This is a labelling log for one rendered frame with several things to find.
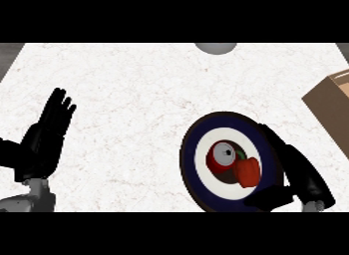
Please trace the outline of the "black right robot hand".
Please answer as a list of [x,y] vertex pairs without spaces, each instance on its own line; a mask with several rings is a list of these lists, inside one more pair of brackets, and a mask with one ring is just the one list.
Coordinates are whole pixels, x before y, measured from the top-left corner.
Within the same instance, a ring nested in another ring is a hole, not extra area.
[[272,145],[290,185],[266,187],[247,197],[244,204],[257,207],[262,211],[272,211],[291,203],[293,196],[297,196],[301,204],[321,200],[328,209],[335,204],[335,199],[313,164],[298,149],[284,142],[269,126],[262,125],[260,128]]

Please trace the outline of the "dark blue and white plate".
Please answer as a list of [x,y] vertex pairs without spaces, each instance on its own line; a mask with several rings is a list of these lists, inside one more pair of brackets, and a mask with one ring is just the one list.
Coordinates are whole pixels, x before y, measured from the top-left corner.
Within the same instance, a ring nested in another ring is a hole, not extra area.
[[[207,167],[205,156],[222,141],[232,141],[245,157],[259,161],[260,181],[254,187],[222,182]],[[282,184],[282,169],[262,128],[251,118],[233,112],[211,113],[192,124],[182,140],[179,167],[189,195],[207,212],[260,212],[244,200]]]

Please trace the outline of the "red bell pepper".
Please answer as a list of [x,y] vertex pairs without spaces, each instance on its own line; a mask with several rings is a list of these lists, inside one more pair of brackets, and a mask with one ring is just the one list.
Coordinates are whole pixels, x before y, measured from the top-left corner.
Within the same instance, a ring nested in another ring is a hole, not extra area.
[[254,187],[260,181],[260,166],[254,157],[241,159],[233,166],[233,175],[242,188]]

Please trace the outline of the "grey round object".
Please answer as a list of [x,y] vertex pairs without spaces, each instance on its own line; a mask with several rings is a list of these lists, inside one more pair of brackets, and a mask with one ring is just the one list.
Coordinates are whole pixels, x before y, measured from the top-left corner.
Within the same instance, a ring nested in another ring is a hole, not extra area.
[[211,55],[223,55],[228,54],[236,44],[235,43],[196,43],[195,46]]

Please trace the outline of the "brown cardboard box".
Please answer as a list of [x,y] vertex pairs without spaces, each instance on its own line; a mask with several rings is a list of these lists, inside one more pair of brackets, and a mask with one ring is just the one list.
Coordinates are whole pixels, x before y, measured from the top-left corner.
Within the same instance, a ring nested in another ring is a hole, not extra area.
[[301,100],[349,159],[349,69],[327,76]]

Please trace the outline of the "red can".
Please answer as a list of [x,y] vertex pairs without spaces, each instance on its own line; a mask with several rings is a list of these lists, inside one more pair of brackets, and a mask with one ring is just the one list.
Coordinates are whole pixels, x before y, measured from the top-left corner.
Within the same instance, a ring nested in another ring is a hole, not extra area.
[[238,155],[228,141],[213,144],[205,155],[205,165],[213,173],[225,173],[235,165]]

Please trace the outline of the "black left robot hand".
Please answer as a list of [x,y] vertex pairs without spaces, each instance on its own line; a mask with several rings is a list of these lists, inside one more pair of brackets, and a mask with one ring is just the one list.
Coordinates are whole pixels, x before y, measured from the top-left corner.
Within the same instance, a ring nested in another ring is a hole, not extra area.
[[0,137],[0,166],[15,170],[16,182],[31,178],[47,179],[56,171],[75,109],[66,91],[56,88],[40,120],[29,126],[22,141]]

